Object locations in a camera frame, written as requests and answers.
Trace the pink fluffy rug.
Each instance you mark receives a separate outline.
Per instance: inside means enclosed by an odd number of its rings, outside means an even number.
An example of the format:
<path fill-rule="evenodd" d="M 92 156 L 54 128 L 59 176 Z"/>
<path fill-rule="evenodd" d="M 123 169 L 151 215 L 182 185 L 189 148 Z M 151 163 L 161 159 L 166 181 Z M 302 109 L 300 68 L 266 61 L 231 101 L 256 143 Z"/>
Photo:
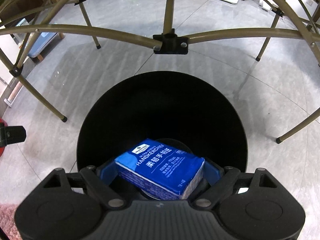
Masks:
<path fill-rule="evenodd" d="M 21 239 L 14 221 L 14 215 L 17 207 L 17 204 L 1 204 L 0 209 L 1 228 L 9 239 L 15 240 Z"/>

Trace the white floor squeegee mop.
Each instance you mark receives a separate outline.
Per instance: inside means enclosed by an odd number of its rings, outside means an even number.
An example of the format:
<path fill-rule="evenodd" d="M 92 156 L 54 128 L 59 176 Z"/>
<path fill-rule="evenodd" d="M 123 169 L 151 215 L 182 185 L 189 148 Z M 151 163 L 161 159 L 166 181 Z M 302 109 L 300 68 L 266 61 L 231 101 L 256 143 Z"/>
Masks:
<path fill-rule="evenodd" d="M 1 111 L 5 111 L 7 107 L 12 107 L 16 96 L 19 94 L 23 85 L 17 78 L 13 78 L 9 84 L 1 79 Z"/>

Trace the red plastic bucket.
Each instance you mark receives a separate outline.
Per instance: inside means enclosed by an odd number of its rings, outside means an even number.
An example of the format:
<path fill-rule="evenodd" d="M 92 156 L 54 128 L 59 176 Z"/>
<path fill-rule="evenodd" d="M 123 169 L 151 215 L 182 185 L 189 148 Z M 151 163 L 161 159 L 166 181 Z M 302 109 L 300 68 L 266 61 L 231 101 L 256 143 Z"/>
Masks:
<path fill-rule="evenodd" d="M 0 119 L 0 156 L 3 155 L 4 149 L 7 145 L 5 140 L 5 127 L 7 127 L 8 124 L 3 119 Z"/>

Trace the blue tissue pack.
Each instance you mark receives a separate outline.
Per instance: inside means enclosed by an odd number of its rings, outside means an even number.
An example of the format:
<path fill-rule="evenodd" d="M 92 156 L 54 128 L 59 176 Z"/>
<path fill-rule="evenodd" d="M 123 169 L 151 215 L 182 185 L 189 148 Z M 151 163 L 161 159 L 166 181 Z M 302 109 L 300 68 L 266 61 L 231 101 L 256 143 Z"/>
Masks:
<path fill-rule="evenodd" d="M 187 199 L 203 178 L 205 159 L 145 139 L 114 160 L 118 175 L 159 200 Z"/>

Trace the black round trash bin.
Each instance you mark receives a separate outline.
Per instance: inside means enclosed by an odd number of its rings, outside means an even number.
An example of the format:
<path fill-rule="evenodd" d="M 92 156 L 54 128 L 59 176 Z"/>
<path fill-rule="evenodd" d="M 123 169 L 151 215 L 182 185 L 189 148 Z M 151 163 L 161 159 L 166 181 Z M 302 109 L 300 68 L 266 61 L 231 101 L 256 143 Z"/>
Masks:
<path fill-rule="evenodd" d="M 138 74 L 106 91 L 80 129 L 77 168 L 100 167 L 145 139 L 220 167 L 247 168 L 247 139 L 235 108 L 212 85 L 189 74 Z"/>

